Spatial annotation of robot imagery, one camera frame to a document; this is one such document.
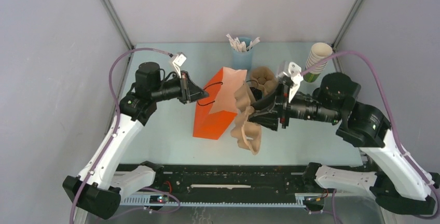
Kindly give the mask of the orange paper bag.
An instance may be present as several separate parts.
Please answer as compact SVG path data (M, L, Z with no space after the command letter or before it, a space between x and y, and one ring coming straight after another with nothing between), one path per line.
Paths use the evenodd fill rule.
M203 87L209 94L195 109L193 137L218 140L238 114L234 93L243 85L247 70L222 67Z

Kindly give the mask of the single brown pulp carrier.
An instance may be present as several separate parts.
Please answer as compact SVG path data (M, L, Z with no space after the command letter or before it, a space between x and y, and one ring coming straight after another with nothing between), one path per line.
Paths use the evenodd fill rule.
M230 131L230 135L237 140L239 148L257 155L262 142L262 126L249 120L250 115L255 112L254 107L251 106L256 102L255 97L246 82L234 93L234 97L239 112L234 119L235 126Z

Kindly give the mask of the brown pulp cup carrier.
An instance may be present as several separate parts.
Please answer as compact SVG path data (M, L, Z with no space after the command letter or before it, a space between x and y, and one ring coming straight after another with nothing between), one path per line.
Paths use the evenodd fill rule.
M260 66L253 69L250 73L252 87L260 90L263 96L268 95L278 86L278 80L270 68Z

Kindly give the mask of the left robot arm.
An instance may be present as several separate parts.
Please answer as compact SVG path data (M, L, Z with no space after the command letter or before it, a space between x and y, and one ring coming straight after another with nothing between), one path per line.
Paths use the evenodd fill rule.
M103 142L89 163L76 176L67 176L63 188L75 205L102 219L111 218L121 202L140 189L158 191L164 177L152 165L139 165L131 172L115 172L130 143L157 110L157 103L178 99L193 103L209 94L192 82L187 71L161 78L158 63L145 62L135 73L135 82L119 102L117 114Z

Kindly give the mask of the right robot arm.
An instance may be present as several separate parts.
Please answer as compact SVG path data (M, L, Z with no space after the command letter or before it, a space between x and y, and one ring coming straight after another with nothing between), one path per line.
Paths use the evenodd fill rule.
M285 128L291 118L327 122L336 135L366 153L379 170L356 172L311 162L302 175L309 192L340 189L373 199L400 215L433 219L439 215L439 174L408 161L397 146L390 121L378 108L361 103L360 85L343 73L324 76L312 94L289 93L283 79L274 91L253 103L249 120L271 130Z

